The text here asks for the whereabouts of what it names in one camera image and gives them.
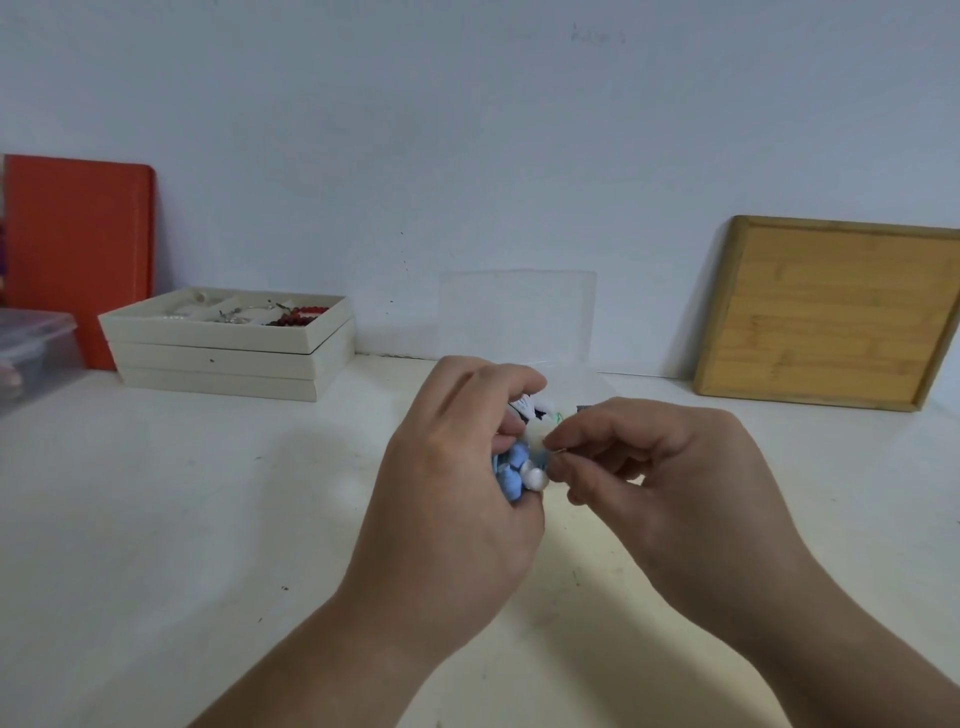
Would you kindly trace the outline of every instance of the hand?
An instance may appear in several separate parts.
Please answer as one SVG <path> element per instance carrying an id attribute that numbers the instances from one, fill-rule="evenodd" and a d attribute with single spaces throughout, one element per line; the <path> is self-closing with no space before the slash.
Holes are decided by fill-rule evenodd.
<path id="1" fill-rule="evenodd" d="M 540 545 L 540 494 L 507 502 L 491 452 L 523 432 L 507 403 L 545 385 L 529 367 L 447 357 L 387 446 L 335 598 L 434 665 L 490 623 Z"/>
<path id="2" fill-rule="evenodd" d="M 614 399 L 544 440 L 553 480 L 613 531 L 666 601 L 745 648 L 813 583 L 807 550 L 754 439 L 729 412 Z M 642 486 L 628 479 L 645 473 Z"/>

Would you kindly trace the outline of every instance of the wrist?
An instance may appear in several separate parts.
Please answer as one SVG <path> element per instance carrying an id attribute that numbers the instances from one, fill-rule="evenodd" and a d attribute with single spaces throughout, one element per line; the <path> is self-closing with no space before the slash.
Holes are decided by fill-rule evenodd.
<path id="1" fill-rule="evenodd" d="M 443 661 L 430 654 L 426 643 L 391 614 L 389 604 L 370 604 L 341 588 L 315 614 L 323 612 L 324 629 L 366 662 L 391 672 L 426 680 Z"/>
<path id="2" fill-rule="evenodd" d="M 836 639 L 856 640 L 852 625 L 858 620 L 852 611 L 859 608 L 812 555 L 777 591 L 773 604 L 759 618 L 756 637 L 738 647 L 755 665 L 792 662 Z"/>

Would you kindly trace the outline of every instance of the forearm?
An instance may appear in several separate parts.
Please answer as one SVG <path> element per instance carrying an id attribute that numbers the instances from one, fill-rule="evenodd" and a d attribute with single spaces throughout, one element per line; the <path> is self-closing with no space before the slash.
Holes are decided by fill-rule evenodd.
<path id="1" fill-rule="evenodd" d="M 393 726 L 432 668 L 334 597 L 192 726 Z"/>
<path id="2" fill-rule="evenodd" d="M 807 597 L 745 653 L 793 725 L 956 726 L 960 688 L 817 571 Z"/>

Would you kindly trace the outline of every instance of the left hand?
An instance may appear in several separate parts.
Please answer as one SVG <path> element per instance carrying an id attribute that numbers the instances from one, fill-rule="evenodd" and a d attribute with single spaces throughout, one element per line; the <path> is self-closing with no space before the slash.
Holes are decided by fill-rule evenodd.
<path id="1" fill-rule="evenodd" d="M 540 545 L 540 494 L 509 503 L 491 452 L 523 432 L 507 403 L 544 386 L 530 367 L 446 357 L 387 446 L 335 599 L 432 665 L 492 621 Z"/>

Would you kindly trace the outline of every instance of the toy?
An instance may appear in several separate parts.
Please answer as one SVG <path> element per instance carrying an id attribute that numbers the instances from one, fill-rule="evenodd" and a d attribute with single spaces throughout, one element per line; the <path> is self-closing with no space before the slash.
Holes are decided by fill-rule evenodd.
<path id="1" fill-rule="evenodd" d="M 564 416 L 549 401 L 536 396 L 524 395 L 510 406 L 527 425 L 526 431 L 509 450 L 495 455 L 492 464 L 504 497 L 514 502 L 523 495 L 524 488 L 539 492 L 550 482 L 546 474 L 550 453 L 543 446 L 543 438 L 563 421 Z"/>

